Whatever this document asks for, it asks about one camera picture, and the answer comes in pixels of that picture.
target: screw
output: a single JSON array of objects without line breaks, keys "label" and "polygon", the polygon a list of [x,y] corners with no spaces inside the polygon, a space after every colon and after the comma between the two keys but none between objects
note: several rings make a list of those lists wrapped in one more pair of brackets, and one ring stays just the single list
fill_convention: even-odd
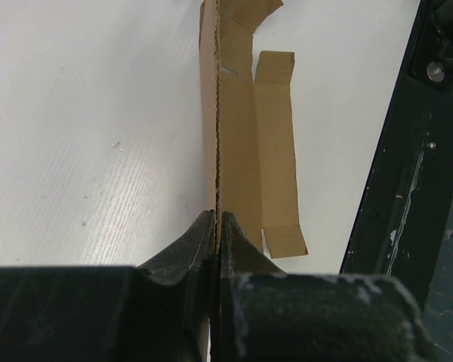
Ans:
[{"label": "screw", "polygon": [[431,81],[440,83],[445,80],[445,69],[438,62],[431,62],[427,68],[428,78]]}]

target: cardboard piece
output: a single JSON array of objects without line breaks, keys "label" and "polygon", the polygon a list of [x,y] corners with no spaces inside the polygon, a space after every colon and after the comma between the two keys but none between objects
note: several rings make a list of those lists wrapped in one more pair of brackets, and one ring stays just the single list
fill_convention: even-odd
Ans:
[{"label": "cardboard piece", "polygon": [[263,51],[255,75],[263,232],[272,258],[307,254],[299,224],[290,81],[294,53]]},{"label": "cardboard piece", "polygon": [[[298,221],[291,134],[289,82],[293,62],[288,82],[280,76],[285,73],[285,64],[275,64],[285,56],[277,57],[276,52],[262,56],[255,83],[251,73],[254,32],[282,5],[281,0],[205,0],[200,11],[208,206],[215,209],[218,222],[222,211],[233,212],[248,239],[260,250],[264,227],[272,257],[307,253]],[[268,109],[273,111],[272,116],[259,109],[266,101],[271,102]],[[270,127],[281,130],[280,138],[275,137],[276,131],[269,132]],[[278,151],[270,148],[272,144],[282,148],[279,157],[271,155]],[[293,162],[282,157],[293,158]],[[287,175],[271,179],[276,167]],[[273,192],[276,199],[271,191],[283,182],[286,184]],[[274,210],[273,203],[279,199],[282,200],[280,208]]]}]

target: corrugated cardboard edge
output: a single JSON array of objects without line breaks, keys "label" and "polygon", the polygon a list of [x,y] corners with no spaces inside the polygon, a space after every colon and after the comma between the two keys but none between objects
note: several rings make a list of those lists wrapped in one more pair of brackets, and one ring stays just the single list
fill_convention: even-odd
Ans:
[{"label": "corrugated cardboard edge", "polygon": [[263,231],[272,258],[301,256],[290,82],[294,53],[263,51],[255,75]]},{"label": "corrugated cardboard edge", "polygon": [[200,78],[203,146],[208,208],[215,210],[215,252],[220,247],[220,0],[205,0],[200,7]]}]

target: brown cardboard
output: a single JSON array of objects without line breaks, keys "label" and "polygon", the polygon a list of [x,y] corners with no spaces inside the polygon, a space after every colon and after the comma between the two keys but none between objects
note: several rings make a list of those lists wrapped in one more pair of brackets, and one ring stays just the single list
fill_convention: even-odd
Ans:
[{"label": "brown cardboard", "polygon": [[[290,91],[283,91],[285,84],[267,84],[262,79],[268,79],[268,76],[261,74],[258,84],[254,84],[251,74],[253,34],[265,18],[282,5],[281,0],[205,0],[200,16],[200,70],[208,206],[216,210],[217,216],[223,210],[233,212],[249,240],[259,249],[262,248],[261,229],[268,222],[265,224],[265,231],[269,235],[267,242],[273,242],[273,257],[303,255],[307,251],[305,244],[302,250],[297,245],[300,240],[296,232],[300,231],[297,185],[294,185],[294,192],[290,194],[295,195],[295,212],[289,211],[288,214],[292,216],[291,223],[288,223],[286,217],[282,217],[281,222],[273,222],[276,216],[270,212],[273,199],[269,196],[265,198],[263,192],[264,189],[271,189],[272,183],[262,176],[260,167],[261,160],[268,160],[268,156],[261,153],[271,153],[272,150],[268,150],[266,146],[272,140],[263,138],[262,143],[259,143],[256,93],[262,100],[262,89],[270,88],[274,92],[277,89],[282,100],[281,108],[285,109],[285,95],[288,95],[290,104]],[[265,72],[269,72],[269,67],[265,68]],[[276,103],[277,100],[270,106],[275,107]],[[291,110],[286,112],[290,118],[286,117],[285,120],[288,122],[290,119],[291,130]],[[273,118],[262,116],[259,120],[261,129],[265,131],[273,121]],[[293,137],[282,139],[284,147],[291,150],[283,154],[294,156]],[[274,161],[278,163],[279,159],[274,158]],[[295,162],[293,167],[293,173],[290,171],[295,181]],[[266,170],[270,174],[272,168],[269,166]],[[290,186],[291,182],[281,187],[281,190],[285,191]],[[262,210],[263,198],[267,203]],[[285,205],[291,205],[290,201],[291,197],[282,203],[284,212]],[[282,236],[287,237],[283,243],[279,241]]]},{"label": "brown cardboard", "polygon": [[263,232],[272,258],[307,254],[299,226],[290,81],[294,53],[263,51],[255,75]]}]

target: folded cardboard flap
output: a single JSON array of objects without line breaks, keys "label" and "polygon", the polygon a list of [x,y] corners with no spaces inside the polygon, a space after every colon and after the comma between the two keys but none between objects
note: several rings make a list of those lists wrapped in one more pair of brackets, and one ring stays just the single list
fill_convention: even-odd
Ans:
[{"label": "folded cardboard flap", "polygon": [[[233,212],[247,237],[260,250],[263,226],[273,257],[304,255],[307,252],[298,226],[295,156],[293,136],[289,136],[292,129],[291,109],[287,109],[287,106],[290,107],[289,83],[293,54],[289,53],[292,60],[290,75],[278,67],[277,57],[284,60],[285,54],[276,52],[261,57],[263,60],[259,63],[255,84],[251,73],[254,31],[282,5],[281,0],[205,0],[200,11],[200,70],[208,206],[214,208],[218,216],[224,210]],[[273,111],[274,115],[281,118],[278,120],[280,125],[276,125],[276,118],[265,115],[265,111],[261,110],[261,144],[256,99],[270,101],[269,112]],[[276,140],[276,137],[272,137],[274,134],[269,133],[268,127],[273,127],[273,132],[281,132],[281,138]],[[277,146],[286,148],[279,154],[289,159],[282,160],[270,155],[278,151],[269,149],[275,142]],[[269,161],[273,164],[266,166],[263,175],[261,166]],[[269,175],[274,172],[274,164],[279,167],[278,170],[288,171],[290,175],[269,179]],[[281,209],[276,212],[273,211],[274,195],[286,197],[280,202]],[[265,207],[262,206],[263,200],[266,201]]]}]

